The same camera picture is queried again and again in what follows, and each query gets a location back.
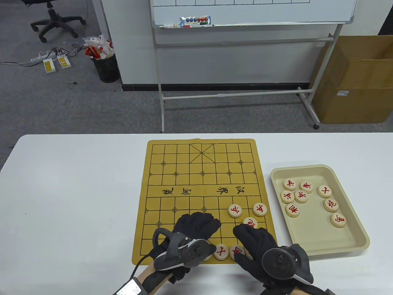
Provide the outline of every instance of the cardboard box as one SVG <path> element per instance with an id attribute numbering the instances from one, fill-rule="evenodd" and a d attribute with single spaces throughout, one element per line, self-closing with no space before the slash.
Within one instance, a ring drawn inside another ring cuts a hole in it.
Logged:
<path id="1" fill-rule="evenodd" d="M 393 36 L 340 37 L 312 104 L 324 124 L 385 121 L 393 111 Z"/>

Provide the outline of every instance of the label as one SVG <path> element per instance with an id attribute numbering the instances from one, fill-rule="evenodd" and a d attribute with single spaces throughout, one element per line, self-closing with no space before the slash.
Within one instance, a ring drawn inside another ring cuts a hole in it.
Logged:
<path id="1" fill-rule="evenodd" d="M 129 281 L 122 287 L 116 294 L 117 295 L 138 295 L 141 293 L 141 288 L 135 283 L 134 280 Z"/>
<path id="2" fill-rule="evenodd" d="M 50 64 L 49 61 L 46 61 L 46 62 L 44 63 L 44 65 L 45 65 L 45 69 L 46 69 L 47 72 L 52 71 L 52 66 L 51 66 L 51 64 Z"/>
<path id="3" fill-rule="evenodd" d="M 66 66 L 67 66 L 67 62 L 66 62 L 66 60 L 64 59 L 64 57 L 60 57 L 60 58 L 59 58 L 59 61 L 60 61 L 62 67 L 66 67 Z"/>
<path id="4" fill-rule="evenodd" d="M 349 94 L 349 91 L 339 91 L 337 93 L 337 96 L 348 96 L 348 94 Z"/>

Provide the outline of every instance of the black glove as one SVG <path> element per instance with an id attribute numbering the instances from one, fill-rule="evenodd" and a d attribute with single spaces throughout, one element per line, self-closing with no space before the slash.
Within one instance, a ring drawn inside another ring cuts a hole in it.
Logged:
<path id="1" fill-rule="evenodd" d="M 176 222 L 172 232 L 181 232 L 182 234 L 190 237 L 191 239 L 204 239 L 208 240 L 211 236 L 218 231 L 221 222 L 215 219 L 209 213 L 195 212 L 191 215 L 185 214 Z M 156 259 L 158 255 L 164 253 L 169 245 L 169 240 L 166 238 L 158 247 L 153 248 L 149 256 Z M 211 245 L 211 252 L 216 251 L 216 246 Z M 169 280 L 172 284 L 184 278 L 184 275 L 190 271 L 186 267 L 177 267 L 168 271 L 156 271 L 149 275 L 143 282 L 142 286 L 146 292 L 150 293 L 156 286 L 158 286 L 169 274 L 173 277 Z"/>
<path id="2" fill-rule="evenodd" d="M 290 294 L 295 287 L 312 295 L 324 295 L 321 289 L 305 285 L 294 278 L 290 280 L 277 280 L 266 273 L 262 266 L 262 257 L 266 251 L 277 248 L 273 236 L 266 229 L 255 229 L 246 224 L 237 225 L 233 228 L 233 234 L 250 252 L 253 260 L 243 254 L 235 254 L 235 261 L 248 271 L 254 278 L 263 283 L 267 290 L 279 289 L 282 294 Z"/>

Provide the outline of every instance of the black trash can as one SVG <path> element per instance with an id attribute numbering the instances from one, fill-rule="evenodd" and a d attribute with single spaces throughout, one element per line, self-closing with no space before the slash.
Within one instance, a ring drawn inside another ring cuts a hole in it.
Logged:
<path id="1" fill-rule="evenodd" d="M 105 59 L 95 59 L 93 58 L 95 68 L 97 69 L 98 76 L 100 80 L 104 83 L 112 83 L 119 79 L 119 69 L 118 62 L 116 61 L 116 56 L 112 55 L 111 57 Z"/>

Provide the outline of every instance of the wall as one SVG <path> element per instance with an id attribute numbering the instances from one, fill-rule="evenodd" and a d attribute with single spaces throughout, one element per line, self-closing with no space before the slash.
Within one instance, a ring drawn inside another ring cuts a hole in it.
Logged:
<path id="1" fill-rule="evenodd" d="M 101 34 L 103 34 L 106 37 L 110 37 L 107 20 L 105 18 L 104 8 L 102 7 L 102 2 L 101 0 L 92 0 L 92 1 L 95 10 L 95 15 L 97 16 L 97 20 L 98 20 L 98 25 L 101 30 Z"/>
<path id="2" fill-rule="evenodd" d="M 392 0 L 358 0 L 342 35 L 378 34 Z M 155 84 L 149 0 L 102 0 L 124 84 Z M 157 42 L 208 42 L 326 37 L 335 26 L 267 26 L 158 30 Z M 308 82 L 322 44 L 159 49 L 162 83 Z"/>

